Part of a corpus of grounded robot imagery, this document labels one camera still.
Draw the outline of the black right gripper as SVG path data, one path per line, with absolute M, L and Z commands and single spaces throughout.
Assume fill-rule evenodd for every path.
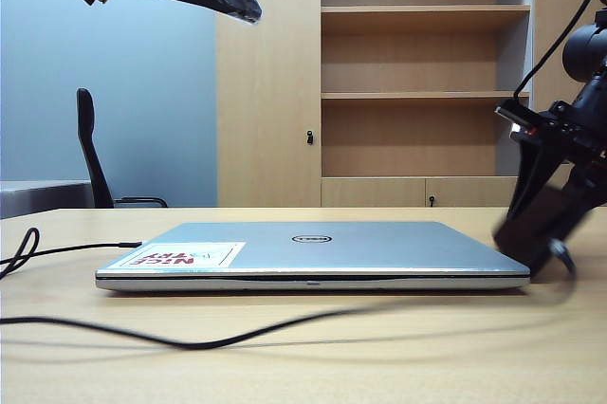
M 591 210 L 587 195 L 594 186 L 584 168 L 606 169 L 606 82 L 588 81 L 571 104 L 554 101 L 535 112 L 509 98 L 497 105 L 496 113 L 519 126 L 510 134 L 519 145 L 520 164 L 507 220 L 531 203 L 545 183 L 544 171 L 554 171 L 564 161 L 576 165 L 561 189 L 553 232 L 564 242 Z

